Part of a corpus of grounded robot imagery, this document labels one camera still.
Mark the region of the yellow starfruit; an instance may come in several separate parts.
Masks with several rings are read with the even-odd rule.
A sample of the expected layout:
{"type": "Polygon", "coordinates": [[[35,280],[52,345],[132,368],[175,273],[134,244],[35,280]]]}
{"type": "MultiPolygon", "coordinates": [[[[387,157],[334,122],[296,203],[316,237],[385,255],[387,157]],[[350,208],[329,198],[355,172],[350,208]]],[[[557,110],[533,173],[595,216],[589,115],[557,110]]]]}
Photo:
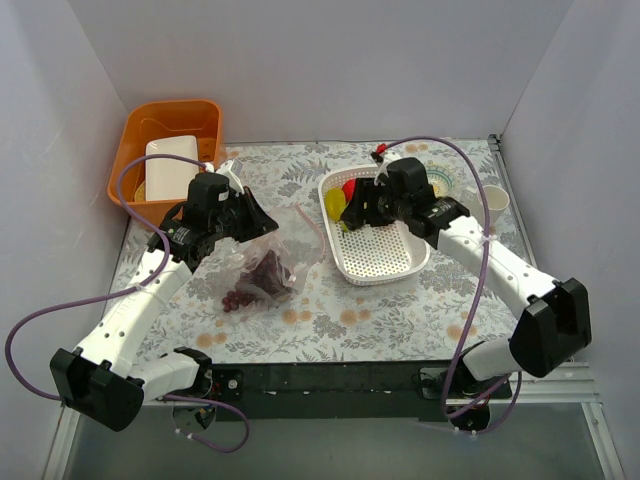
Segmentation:
{"type": "Polygon", "coordinates": [[[324,205],[328,217],[334,222],[341,220],[341,215],[347,207],[347,200],[341,188],[331,188],[326,192],[324,205]]]}

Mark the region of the red strawberry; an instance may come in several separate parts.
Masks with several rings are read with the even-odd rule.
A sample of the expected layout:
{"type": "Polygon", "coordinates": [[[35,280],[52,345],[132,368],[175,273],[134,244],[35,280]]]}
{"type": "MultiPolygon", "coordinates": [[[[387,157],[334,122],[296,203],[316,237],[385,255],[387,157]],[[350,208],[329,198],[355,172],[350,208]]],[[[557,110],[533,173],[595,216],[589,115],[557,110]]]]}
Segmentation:
{"type": "Polygon", "coordinates": [[[355,186],[356,186],[356,180],[355,179],[348,180],[347,182],[345,182],[342,185],[342,191],[343,191],[343,193],[345,195],[345,198],[348,201],[351,200],[351,198],[352,198],[352,196],[354,194],[355,186]]]}

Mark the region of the red grape bunch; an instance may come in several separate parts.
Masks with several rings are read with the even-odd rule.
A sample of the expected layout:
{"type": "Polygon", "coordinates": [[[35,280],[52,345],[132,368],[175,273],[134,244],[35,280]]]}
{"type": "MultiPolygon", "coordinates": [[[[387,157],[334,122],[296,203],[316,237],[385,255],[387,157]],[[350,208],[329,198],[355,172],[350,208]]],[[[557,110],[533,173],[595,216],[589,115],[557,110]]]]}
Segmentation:
{"type": "Polygon", "coordinates": [[[293,293],[291,272],[279,254],[270,249],[242,267],[239,279],[221,300],[225,313],[246,307],[275,307],[293,293]]]}

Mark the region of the clear zip top bag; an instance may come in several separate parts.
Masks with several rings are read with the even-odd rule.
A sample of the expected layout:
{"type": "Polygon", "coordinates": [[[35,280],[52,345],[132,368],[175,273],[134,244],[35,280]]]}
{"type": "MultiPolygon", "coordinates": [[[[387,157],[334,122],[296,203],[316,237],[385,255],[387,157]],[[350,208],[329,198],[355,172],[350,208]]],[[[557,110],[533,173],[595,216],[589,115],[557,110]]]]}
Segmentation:
{"type": "Polygon", "coordinates": [[[324,236],[301,206],[278,207],[269,216],[277,230],[219,250],[214,298],[224,314],[284,305],[302,293],[309,271],[324,256],[324,236]]]}

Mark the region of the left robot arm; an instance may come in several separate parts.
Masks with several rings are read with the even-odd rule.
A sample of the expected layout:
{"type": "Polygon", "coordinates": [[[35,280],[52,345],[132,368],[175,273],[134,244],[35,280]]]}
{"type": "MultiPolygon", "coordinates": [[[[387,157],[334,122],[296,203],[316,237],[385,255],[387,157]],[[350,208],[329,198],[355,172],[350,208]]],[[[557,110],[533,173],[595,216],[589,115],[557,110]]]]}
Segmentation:
{"type": "Polygon", "coordinates": [[[235,174],[197,174],[186,200],[167,212],[149,240],[127,294],[73,351],[60,349],[52,357],[50,369],[63,403],[121,431],[150,400],[174,392],[205,398],[213,386],[206,354],[178,347],[138,364],[136,353],[166,304],[217,241],[245,242],[277,228],[235,174]]]}

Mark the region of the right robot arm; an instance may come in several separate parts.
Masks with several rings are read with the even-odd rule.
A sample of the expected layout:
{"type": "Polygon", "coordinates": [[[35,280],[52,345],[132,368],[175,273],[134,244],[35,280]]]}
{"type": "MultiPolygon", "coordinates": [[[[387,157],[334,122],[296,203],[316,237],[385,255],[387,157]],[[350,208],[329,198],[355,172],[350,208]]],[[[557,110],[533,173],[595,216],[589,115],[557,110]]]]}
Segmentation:
{"type": "Polygon", "coordinates": [[[350,230],[404,223],[483,280],[514,315],[510,337],[480,342],[455,361],[452,383],[464,397],[506,374],[543,378],[592,341],[586,287],[574,278],[561,282],[490,239],[460,202],[435,195],[415,158],[386,162],[375,176],[357,179],[341,220],[350,230]]]}

